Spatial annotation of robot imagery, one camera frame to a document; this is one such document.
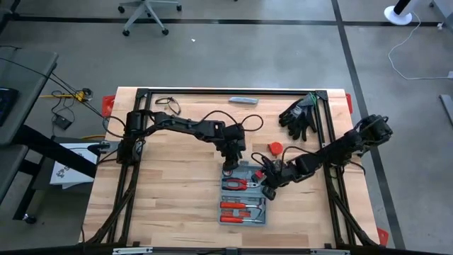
red-handled pliers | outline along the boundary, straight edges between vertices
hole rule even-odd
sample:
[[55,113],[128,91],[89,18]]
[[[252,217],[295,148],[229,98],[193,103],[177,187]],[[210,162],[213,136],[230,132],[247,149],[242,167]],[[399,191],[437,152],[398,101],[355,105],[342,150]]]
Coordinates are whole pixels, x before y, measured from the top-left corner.
[[[222,190],[224,191],[245,191],[247,188],[256,188],[260,184],[247,182],[247,180],[239,178],[223,178],[222,182],[226,183],[225,186],[222,185]],[[230,183],[236,183],[235,186],[230,186]]]

wooden tabletop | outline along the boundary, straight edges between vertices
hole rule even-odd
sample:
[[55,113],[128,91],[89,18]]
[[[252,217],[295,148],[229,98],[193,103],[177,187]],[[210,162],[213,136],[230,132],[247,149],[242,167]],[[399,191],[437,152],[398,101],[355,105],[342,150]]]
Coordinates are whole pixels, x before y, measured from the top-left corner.
[[[134,105],[137,88],[120,87],[117,90],[112,115],[125,121],[126,113]],[[180,117],[199,120],[213,110],[223,110],[242,121],[247,115],[259,114],[264,126],[257,132],[246,133],[247,150],[243,159],[251,161],[251,152],[261,152],[271,158],[268,144],[281,142],[284,147],[295,145],[315,152],[319,149],[318,137],[310,129],[307,141],[294,141],[287,128],[278,125],[278,115],[296,96],[250,96],[259,98],[258,105],[228,103],[231,95],[155,94],[153,111],[165,111],[154,101],[164,96],[174,97],[180,104]],[[352,121],[344,90],[328,90],[329,103],[336,137],[352,128]],[[326,119],[321,105],[323,126]],[[208,119],[232,121],[221,113]],[[250,118],[244,123],[247,129],[260,124]],[[123,127],[114,120],[109,130],[122,134]],[[327,128],[324,128],[328,141]],[[107,140],[118,140],[109,134]],[[132,211],[128,242],[140,241],[141,246],[152,247],[260,247],[260,248],[323,248],[325,243],[335,244],[328,206],[323,169],[301,183],[291,183],[277,189],[274,201],[268,201],[268,218],[265,227],[239,227],[219,225],[219,178],[223,159],[213,144],[196,140],[190,135],[162,130],[147,137],[139,172],[137,192]],[[300,152],[289,150],[287,158]],[[120,173],[120,165],[106,162],[98,167],[88,210],[84,221],[86,238],[90,238],[110,214]],[[367,184],[363,172],[354,165],[345,168],[344,180],[351,213],[366,233],[379,241]],[[343,217],[339,214],[343,239],[346,238]],[[118,221],[116,237],[120,236],[122,217]]]

red screwdriver handle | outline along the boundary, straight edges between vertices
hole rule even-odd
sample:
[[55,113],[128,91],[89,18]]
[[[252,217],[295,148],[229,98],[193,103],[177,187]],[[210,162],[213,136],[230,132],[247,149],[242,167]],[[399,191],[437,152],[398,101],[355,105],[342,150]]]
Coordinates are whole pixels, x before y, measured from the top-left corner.
[[240,217],[220,216],[220,222],[243,223],[243,220]]
[[222,209],[246,209],[246,204],[244,204],[244,203],[220,202],[220,208],[222,208]]

table leg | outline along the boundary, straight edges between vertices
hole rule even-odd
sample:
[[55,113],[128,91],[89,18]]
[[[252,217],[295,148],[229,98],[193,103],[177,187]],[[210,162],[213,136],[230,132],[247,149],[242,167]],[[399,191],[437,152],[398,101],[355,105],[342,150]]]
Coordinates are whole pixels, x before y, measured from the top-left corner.
[[14,137],[14,143],[27,145],[42,156],[51,158],[92,178],[96,175],[96,165],[94,163],[52,141],[27,125],[22,125],[19,128]]

